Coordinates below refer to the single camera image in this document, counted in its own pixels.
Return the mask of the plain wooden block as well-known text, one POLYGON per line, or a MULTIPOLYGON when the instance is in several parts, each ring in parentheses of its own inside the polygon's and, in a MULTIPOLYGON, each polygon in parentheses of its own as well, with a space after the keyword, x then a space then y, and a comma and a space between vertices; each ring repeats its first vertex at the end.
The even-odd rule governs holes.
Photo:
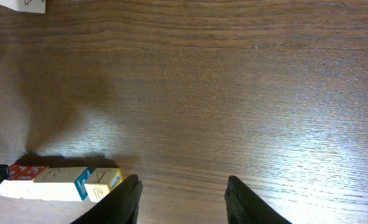
POLYGON ((91 176, 88 167, 47 168, 28 188, 27 198, 80 202, 86 199, 86 180, 91 176))

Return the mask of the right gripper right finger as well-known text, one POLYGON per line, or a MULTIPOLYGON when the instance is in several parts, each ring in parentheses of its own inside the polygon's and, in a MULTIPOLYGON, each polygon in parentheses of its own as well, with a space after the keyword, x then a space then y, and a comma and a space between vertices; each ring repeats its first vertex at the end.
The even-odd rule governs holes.
POLYGON ((224 197, 228 224, 291 224, 234 175, 224 197))

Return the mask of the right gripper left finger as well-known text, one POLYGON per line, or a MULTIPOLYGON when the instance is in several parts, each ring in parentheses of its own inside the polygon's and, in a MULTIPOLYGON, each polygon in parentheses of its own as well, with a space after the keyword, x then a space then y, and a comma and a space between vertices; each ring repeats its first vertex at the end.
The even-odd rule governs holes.
POLYGON ((142 191, 142 181, 131 174, 72 224, 137 224, 142 191))

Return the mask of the wooden block green side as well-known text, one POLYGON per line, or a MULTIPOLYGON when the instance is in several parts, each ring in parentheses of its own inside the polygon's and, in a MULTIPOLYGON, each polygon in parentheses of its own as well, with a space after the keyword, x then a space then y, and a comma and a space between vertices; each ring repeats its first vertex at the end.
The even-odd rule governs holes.
POLYGON ((48 166, 10 165, 9 176, 0 184, 0 195, 23 198, 34 180, 47 168, 48 166))

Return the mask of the wooden block blue edge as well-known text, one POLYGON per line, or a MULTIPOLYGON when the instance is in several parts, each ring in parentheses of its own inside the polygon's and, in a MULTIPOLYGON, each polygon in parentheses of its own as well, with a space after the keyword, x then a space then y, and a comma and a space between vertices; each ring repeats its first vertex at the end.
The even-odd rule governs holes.
POLYGON ((100 202, 123 181, 119 168, 96 168, 85 182, 91 202, 100 202))

